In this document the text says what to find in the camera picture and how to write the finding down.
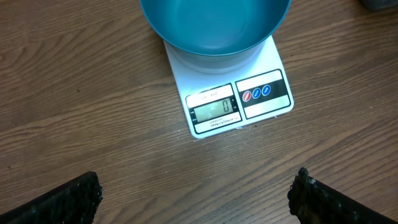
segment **blue bowl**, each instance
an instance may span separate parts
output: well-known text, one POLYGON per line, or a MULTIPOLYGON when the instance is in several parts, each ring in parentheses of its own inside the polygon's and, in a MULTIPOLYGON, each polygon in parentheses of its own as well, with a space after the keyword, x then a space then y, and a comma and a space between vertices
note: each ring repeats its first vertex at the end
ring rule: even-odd
POLYGON ((225 56, 248 50, 279 27, 291 0, 140 0, 152 28, 186 52, 225 56))

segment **white label strip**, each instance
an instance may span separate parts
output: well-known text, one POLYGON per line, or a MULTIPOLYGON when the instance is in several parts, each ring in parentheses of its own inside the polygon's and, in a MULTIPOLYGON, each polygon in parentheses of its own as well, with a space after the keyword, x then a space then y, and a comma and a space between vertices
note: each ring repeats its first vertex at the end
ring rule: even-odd
POLYGON ((233 94, 234 93, 232 92, 231 85, 222 86, 214 90, 188 96, 187 106, 189 108, 193 108, 199 105, 204 105, 205 103, 210 103, 228 96, 232 96, 233 94))
POLYGON ((215 128, 219 128, 222 126, 226 126, 227 124, 232 124, 235 123, 237 121, 241 121, 241 117, 239 115, 239 112, 235 112, 235 113, 231 113, 229 115, 220 117, 220 118, 216 118, 216 119, 212 119, 209 121, 205 121, 203 123, 200 124, 196 124, 195 125, 195 130, 197 131, 197 133, 204 133, 205 131, 209 131, 215 128))
POLYGON ((271 83, 277 80, 282 79, 282 74, 280 70, 276 70, 267 74, 259 75, 253 78, 249 78, 247 80, 243 80, 236 83, 238 91, 248 90, 260 85, 264 85, 267 83, 271 83))
POLYGON ((266 112, 274 111, 279 108, 283 108, 290 104, 289 96, 284 95, 273 100, 265 101, 253 106, 248 106, 244 109, 247 118, 252 118, 254 116, 264 114, 266 112))

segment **scale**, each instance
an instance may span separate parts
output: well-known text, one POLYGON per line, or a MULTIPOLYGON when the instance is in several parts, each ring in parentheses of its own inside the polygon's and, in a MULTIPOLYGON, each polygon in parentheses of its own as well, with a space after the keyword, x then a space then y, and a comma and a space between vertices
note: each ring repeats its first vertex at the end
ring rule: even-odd
POLYGON ((165 48, 189 129, 196 139, 293 109, 292 92, 272 36, 237 56, 205 60, 167 42, 165 48))

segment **wooden surface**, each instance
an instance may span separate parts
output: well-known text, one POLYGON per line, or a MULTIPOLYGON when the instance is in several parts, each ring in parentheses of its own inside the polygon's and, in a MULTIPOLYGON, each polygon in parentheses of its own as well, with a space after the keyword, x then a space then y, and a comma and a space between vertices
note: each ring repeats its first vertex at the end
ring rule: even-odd
POLYGON ((298 223, 300 167, 398 221, 398 9, 293 1, 292 112, 193 141, 138 0, 0 0, 0 213, 88 171, 96 224, 298 223))

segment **red button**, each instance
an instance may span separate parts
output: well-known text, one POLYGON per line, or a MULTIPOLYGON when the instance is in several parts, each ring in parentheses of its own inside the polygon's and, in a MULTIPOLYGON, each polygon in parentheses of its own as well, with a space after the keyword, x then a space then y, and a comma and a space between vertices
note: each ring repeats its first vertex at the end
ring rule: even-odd
POLYGON ((244 102, 247 102, 247 101, 249 101, 250 99, 251 99, 251 92, 250 92, 250 91, 245 91, 245 92, 243 93, 242 100, 243 100, 244 102))

